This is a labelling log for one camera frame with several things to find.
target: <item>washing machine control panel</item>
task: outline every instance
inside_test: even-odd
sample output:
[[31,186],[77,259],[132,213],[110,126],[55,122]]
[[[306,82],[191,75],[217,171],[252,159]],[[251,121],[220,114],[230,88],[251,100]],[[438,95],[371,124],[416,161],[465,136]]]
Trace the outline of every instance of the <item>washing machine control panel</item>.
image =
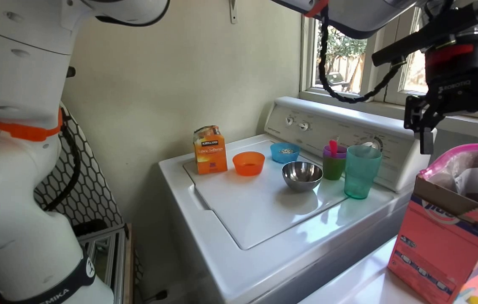
[[394,191],[413,186],[418,171],[430,163],[430,156],[420,154],[420,142],[403,121],[298,99],[276,100],[266,132],[318,158],[328,141],[345,148],[372,144],[384,154],[377,183]]

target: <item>black cable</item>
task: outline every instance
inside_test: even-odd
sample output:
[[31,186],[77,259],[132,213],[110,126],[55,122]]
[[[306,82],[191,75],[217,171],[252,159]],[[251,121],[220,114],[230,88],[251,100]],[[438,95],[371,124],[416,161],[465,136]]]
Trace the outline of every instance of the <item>black cable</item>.
[[384,80],[374,88],[374,92],[365,93],[364,97],[343,97],[337,93],[333,88],[330,88],[330,83],[327,80],[325,66],[327,66],[327,50],[328,50],[328,28],[330,28],[330,19],[328,19],[328,11],[325,9],[323,12],[323,24],[322,24],[322,51],[320,51],[320,80],[323,88],[337,100],[345,102],[345,104],[364,104],[376,97],[382,88],[389,85],[389,82],[396,77],[396,73],[403,68],[406,63],[404,60],[401,63],[392,65],[391,72],[384,77]]
[[82,176],[82,153],[80,153],[80,148],[77,146],[70,129],[68,129],[68,122],[72,121],[70,115],[65,115],[65,126],[61,129],[63,132],[63,137],[66,139],[68,146],[70,146],[70,151],[73,154],[73,163],[75,163],[75,168],[73,168],[73,176],[68,183],[68,186],[63,190],[61,195],[58,195],[50,205],[46,205],[46,212],[53,212],[56,210],[68,197],[70,193],[75,190],[77,183],[80,181],[80,176]]

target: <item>teal cup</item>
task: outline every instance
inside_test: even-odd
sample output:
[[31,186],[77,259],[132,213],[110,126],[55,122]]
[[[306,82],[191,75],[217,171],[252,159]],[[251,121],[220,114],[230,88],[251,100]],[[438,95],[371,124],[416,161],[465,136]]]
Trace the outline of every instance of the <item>teal cup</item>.
[[365,200],[374,186],[382,163],[382,154],[372,146],[352,146],[347,149],[345,195]]

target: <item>plastic bag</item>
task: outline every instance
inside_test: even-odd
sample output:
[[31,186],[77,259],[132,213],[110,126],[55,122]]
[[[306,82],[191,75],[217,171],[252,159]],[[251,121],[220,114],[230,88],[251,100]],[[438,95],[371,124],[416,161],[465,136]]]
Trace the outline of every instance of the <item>plastic bag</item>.
[[445,153],[421,175],[426,181],[478,202],[478,144]]

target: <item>orange cup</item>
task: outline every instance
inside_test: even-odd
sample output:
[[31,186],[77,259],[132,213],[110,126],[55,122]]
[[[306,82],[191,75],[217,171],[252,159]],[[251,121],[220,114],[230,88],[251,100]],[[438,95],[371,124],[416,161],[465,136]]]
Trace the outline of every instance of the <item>orange cup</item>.
[[259,153],[242,153],[234,158],[234,164],[240,176],[259,176],[266,164],[266,156]]

